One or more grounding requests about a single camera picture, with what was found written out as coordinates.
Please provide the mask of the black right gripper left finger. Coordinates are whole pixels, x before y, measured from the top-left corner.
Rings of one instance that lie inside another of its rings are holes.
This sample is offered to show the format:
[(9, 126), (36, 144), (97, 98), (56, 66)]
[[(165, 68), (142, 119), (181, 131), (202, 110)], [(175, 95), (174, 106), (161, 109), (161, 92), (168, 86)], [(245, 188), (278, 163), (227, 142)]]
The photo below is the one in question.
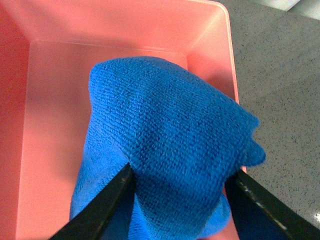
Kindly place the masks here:
[(134, 207), (135, 177), (130, 164), (52, 240), (126, 240)]

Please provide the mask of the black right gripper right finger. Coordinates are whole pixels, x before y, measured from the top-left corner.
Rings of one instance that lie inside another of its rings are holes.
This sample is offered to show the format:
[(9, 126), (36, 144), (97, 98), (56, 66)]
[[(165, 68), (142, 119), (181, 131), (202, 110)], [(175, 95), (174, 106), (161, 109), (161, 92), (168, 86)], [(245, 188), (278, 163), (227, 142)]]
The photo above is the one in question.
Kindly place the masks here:
[(225, 182), (241, 240), (318, 240), (320, 230), (239, 170)]

